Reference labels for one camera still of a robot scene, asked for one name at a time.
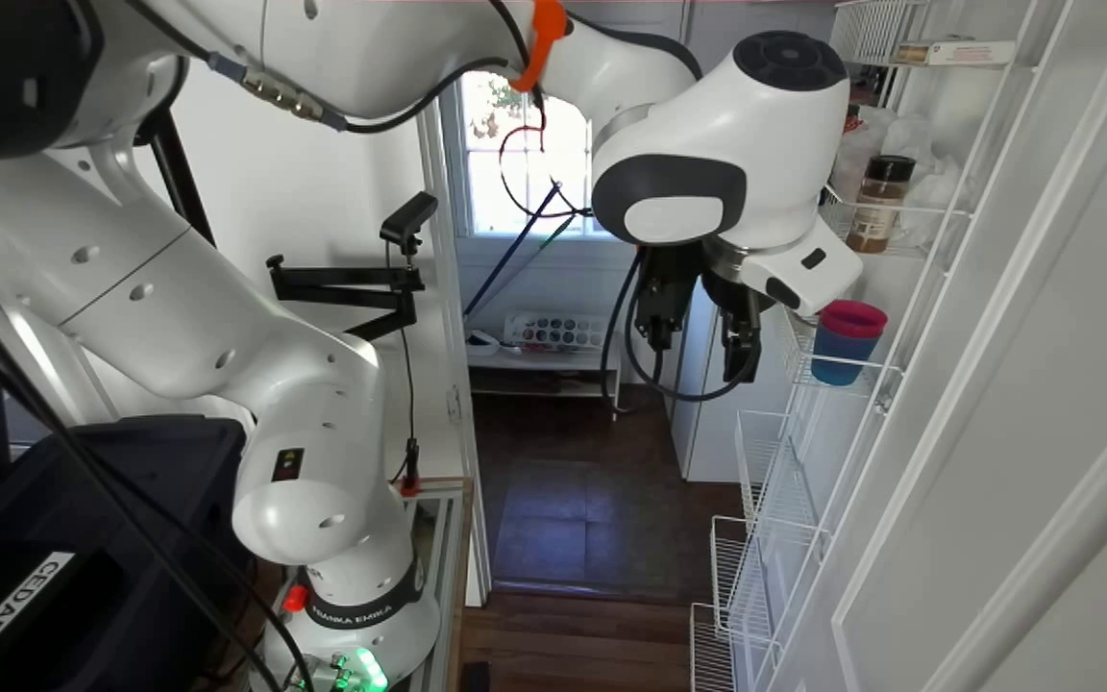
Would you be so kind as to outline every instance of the robotic arm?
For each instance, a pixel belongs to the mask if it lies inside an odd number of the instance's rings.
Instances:
[[[319,660],[369,644],[398,681],[438,637],[434,602],[412,583],[382,476],[371,344],[256,294],[132,164],[182,53],[361,134],[464,70],[580,105],[597,125],[593,206],[652,256],[652,294],[712,270],[725,311],[765,294],[812,316],[860,271],[813,211],[844,115],[840,66],[801,35],[747,37],[698,79],[678,48],[597,30],[557,0],[0,0],[0,298],[149,393],[252,410],[233,534],[304,574],[311,598],[287,625]],[[670,302],[652,324],[678,326],[679,294]],[[261,648],[286,675],[282,637]]]

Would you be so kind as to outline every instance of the label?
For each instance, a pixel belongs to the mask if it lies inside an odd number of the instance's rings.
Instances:
[[[55,551],[33,563],[19,589],[0,602],[0,635],[33,602],[78,553]]]
[[[903,42],[892,53],[897,66],[1007,66],[1016,61],[1016,42]]]
[[[295,476],[301,476],[301,457],[304,457],[304,449],[301,449],[301,446],[293,446],[293,449],[282,449],[282,455],[275,455],[275,469],[274,469],[274,479],[295,479]]]
[[[856,252],[887,248],[897,217],[901,217],[897,205],[856,206],[856,217],[852,217],[852,230],[851,230],[851,248],[856,248]]]

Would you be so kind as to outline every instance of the wooden floor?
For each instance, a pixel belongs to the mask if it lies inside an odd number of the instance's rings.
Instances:
[[[494,589],[620,598],[712,598],[712,515],[740,515],[738,484],[689,484],[662,394],[475,394],[475,449]]]
[[[487,692],[684,692],[689,607],[494,593],[464,610],[460,660]]]

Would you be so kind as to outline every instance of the bottle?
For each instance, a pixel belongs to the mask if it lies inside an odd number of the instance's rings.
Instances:
[[[880,252],[892,243],[897,217],[901,217],[901,205],[906,194],[906,182],[910,182],[913,160],[901,157],[901,152],[878,152],[866,164],[866,182],[856,192],[856,216],[851,228],[851,248],[856,252]]]
[[[866,160],[880,150],[883,142],[883,123],[870,111],[860,111],[860,105],[851,105],[851,118],[844,118],[844,134],[838,137],[838,152],[830,164],[830,188],[840,200],[856,200],[860,182],[866,182]]]

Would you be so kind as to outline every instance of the window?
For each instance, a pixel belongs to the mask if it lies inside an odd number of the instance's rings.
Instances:
[[[539,132],[539,109],[521,92],[511,92],[503,75],[470,74],[448,105],[448,150],[460,228],[471,239],[516,239],[553,182],[571,206],[593,205],[593,123],[564,100],[546,94],[546,132]],[[548,217],[539,217],[535,235],[564,221],[564,200],[546,206]],[[562,239],[610,235],[576,216]]]

